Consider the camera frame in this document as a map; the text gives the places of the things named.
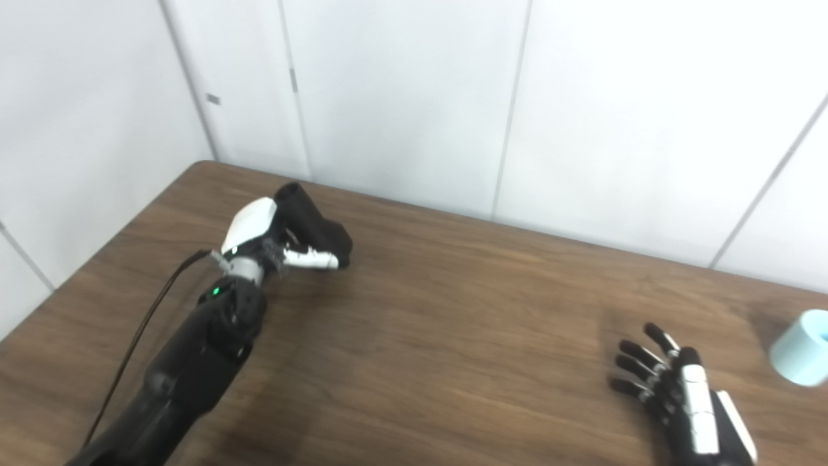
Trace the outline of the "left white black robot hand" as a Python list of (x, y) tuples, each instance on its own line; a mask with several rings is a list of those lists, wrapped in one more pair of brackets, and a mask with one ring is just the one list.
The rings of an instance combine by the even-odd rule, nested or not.
[(228, 275), (261, 283), (270, 272), (289, 268), (344, 269), (346, 261), (334, 252), (304, 244), (280, 221), (277, 203), (262, 197), (236, 213), (224, 243), (212, 256)]

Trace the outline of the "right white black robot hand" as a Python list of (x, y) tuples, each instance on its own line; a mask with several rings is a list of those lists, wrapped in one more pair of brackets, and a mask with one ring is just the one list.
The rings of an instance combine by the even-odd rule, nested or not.
[(638, 342), (623, 339), (617, 368), (634, 380), (612, 378), (609, 386), (638, 401), (660, 427), (674, 465), (756, 465), (757, 447), (726, 390), (709, 383), (700, 353), (681, 347), (653, 322), (644, 334), (661, 357)]

